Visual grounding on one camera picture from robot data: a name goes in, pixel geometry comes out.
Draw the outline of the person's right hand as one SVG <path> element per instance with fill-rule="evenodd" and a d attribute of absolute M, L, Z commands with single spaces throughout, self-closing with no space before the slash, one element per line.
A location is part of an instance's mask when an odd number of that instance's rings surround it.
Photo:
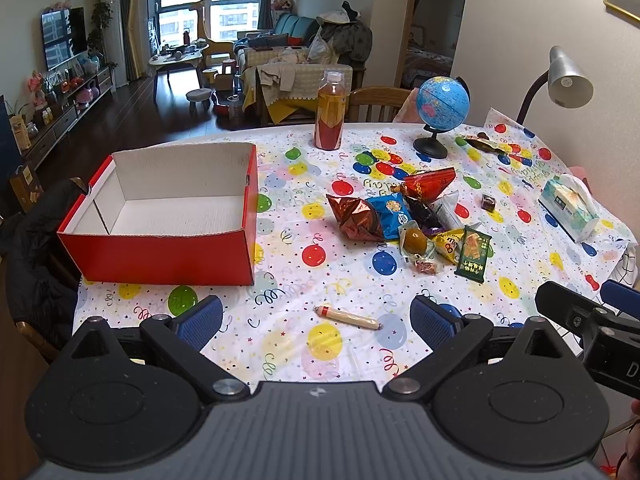
<path fill-rule="evenodd" d="M 618 467 L 617 478 L 636 480 L 640 476 L 640 427 L 636 422 L 627 436 L 625 457 Z"/>

